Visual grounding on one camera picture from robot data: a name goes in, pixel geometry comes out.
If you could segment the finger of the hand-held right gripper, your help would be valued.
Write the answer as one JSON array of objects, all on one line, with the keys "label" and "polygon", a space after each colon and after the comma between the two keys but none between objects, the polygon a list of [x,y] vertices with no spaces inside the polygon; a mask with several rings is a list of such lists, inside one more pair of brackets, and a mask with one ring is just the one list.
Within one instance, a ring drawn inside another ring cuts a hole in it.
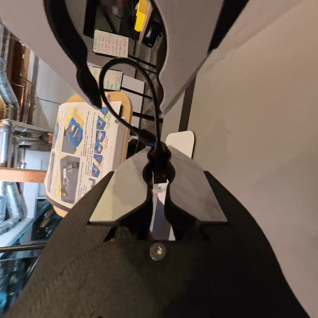
[{"label": "finger of the hand-held right gripper", "polygon": [[86,102],[101,108],[97,81],[88,62],[101,57],[92,52],[93,39],[84,35],[87,1],[0,1],[1,22],[32,49]]},{"label": "finger of the hand-held right gripper", "polygon": [[208,56],[208,49],[224,1],[151,1],[163,23],[158,82],[162,87],[160,111],[169,113]]}]

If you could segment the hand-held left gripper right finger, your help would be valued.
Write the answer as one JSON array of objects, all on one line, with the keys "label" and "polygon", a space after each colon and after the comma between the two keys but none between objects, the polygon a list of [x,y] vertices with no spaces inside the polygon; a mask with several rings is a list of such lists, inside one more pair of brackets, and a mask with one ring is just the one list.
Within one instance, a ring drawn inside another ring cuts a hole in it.
[{"label": "hand-held left gripper right finger", "polygon": [[166,192],[171,202],[203,223],[227,223],[227,218],[209,185],[202,167],[193,159],[173,146],[168,146],[171,153],[169,163],[174,176],[169,181]]}]

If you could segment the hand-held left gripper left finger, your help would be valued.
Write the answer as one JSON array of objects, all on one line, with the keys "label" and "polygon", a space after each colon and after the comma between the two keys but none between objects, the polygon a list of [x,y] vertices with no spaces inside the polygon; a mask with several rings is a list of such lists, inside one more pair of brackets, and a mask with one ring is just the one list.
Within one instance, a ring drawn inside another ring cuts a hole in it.
[{"label": "hand-held left gripper left finger", "polygon": [[144,172],[149,164],[150,150],[150,147],[144,148],[116,168],[89,219],[90,222],[119,221],[146,205],[152,211],[152,190]]}]

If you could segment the white sheet panel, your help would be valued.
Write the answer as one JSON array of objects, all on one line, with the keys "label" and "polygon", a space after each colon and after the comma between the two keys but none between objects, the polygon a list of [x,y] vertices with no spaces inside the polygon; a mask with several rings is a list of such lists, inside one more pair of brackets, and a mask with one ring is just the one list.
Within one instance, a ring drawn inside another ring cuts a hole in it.
[{"label": "white sheet panel", "polygon": [[118,120],[111,121],[108,131],[107,171],[114,171],[126,159],[130,130]]}]

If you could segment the handwritten whiteboard easel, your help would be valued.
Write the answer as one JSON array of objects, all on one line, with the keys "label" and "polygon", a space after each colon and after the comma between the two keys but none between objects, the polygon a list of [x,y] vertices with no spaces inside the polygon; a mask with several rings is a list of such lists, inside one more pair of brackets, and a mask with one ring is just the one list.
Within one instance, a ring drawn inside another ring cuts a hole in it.
[{"label": "handwritten whiteboard easel", "polygon": [[[89,70],[97,81],[97,84],[99,84],[101,67],[89,66]],[[104,89],[111,91],[120,91],[123,76],[124,73],[122,71],[109,69],[104,77]]]},{"label": "handwritten whiteboard easel", "polygon": [[96,29],[93,36],[93,53],[114,58],[129,57],[129,38]]}]

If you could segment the silver insulated pipes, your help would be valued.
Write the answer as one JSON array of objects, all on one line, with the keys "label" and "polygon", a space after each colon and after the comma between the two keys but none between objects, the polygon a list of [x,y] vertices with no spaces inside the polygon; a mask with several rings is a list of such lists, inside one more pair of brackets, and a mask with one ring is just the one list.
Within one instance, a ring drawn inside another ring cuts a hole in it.
[{"label": "silver insulated pipes", "polygon": [[26,148],[51,145],[54,131],[11,119],[0,123],[1,168],[26,168]]}]

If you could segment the silver spiral duct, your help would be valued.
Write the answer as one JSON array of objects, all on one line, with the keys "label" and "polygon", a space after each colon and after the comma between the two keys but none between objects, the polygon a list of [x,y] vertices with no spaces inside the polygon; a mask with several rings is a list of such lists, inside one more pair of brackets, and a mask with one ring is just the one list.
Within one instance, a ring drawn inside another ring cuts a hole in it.
[{"label": "silver spiral duct", "polygon": [[0,182],[0,235],[3,235],[25,218],[22,197],[16,182]]},{"label": "silver spiral duct", "polygon": [[0,24],[0,98],[4,119],[19,121],[20,105],[7,76],[7,58],[9,52],[10,32]]}]

